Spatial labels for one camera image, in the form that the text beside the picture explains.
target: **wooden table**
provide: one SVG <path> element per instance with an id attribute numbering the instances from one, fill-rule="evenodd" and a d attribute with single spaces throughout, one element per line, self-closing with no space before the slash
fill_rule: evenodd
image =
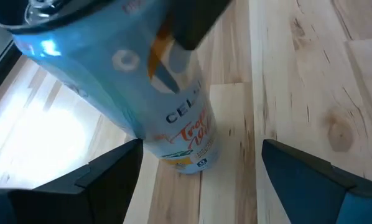
<path id="1" fill-rule="evenodd" d="M 182 175 L 145 152 L 125 223 L 289 223 L 265 138 L 372 180 L 372 0 L 233 0 L 198 59 L 220 166 Z M 124 139 L 25 58 L 0 88 L 0 187 L 36 187 Z"/>

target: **wood knot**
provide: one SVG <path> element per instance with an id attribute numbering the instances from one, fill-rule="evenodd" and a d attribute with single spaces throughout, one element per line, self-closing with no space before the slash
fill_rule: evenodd
<path id="1" fill-rule="evenodd" d="M 349 151 L 353 143 L 353 133 L 349 123 L 334 114 L 331 114 L 327 121 L 330 124 L 327 135 L 332 150 L 335 152 Z"/>
<path id="2" fill-rule="evenodd" d="M 294 18 L 293 21 L 291 21 L 291 32 L 296 37 L 304 37 L 305 31 L 302 28 L 302 26 L 299 23 L 299 20 L 297 18 Z"/>

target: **can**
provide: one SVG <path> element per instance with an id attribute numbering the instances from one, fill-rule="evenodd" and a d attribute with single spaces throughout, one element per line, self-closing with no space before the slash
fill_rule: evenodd
<path id="1" fill-rule="evenodd" d="M 179 172 L 215 163 L 215 118 L 195 51 L 171 34 L 170 0 L 10 4 L 0 25 L 23 54 Z"/>

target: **celsius can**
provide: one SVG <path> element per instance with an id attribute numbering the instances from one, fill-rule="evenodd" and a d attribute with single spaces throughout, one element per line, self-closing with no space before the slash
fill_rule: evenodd
<path id="1" fill-rule="evenodd" d="M 202 38 L 210 25 L 188 29 L 179 19 L 177 26 L 171 2 L 0 0 L 0 26 L 23 54 L 189 174 L 210 167 L 219 145 L 195 51 L 176 41 L 173 29 Z"/>

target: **can lid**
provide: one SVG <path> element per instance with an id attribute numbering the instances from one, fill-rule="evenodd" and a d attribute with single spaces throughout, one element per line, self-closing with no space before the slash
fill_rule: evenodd
<path id="1" fill-rule="evenodd" d="M 65 26 L 112 0 L 0 0 L 0 26 L 13 34 L 44 32 Z"/>

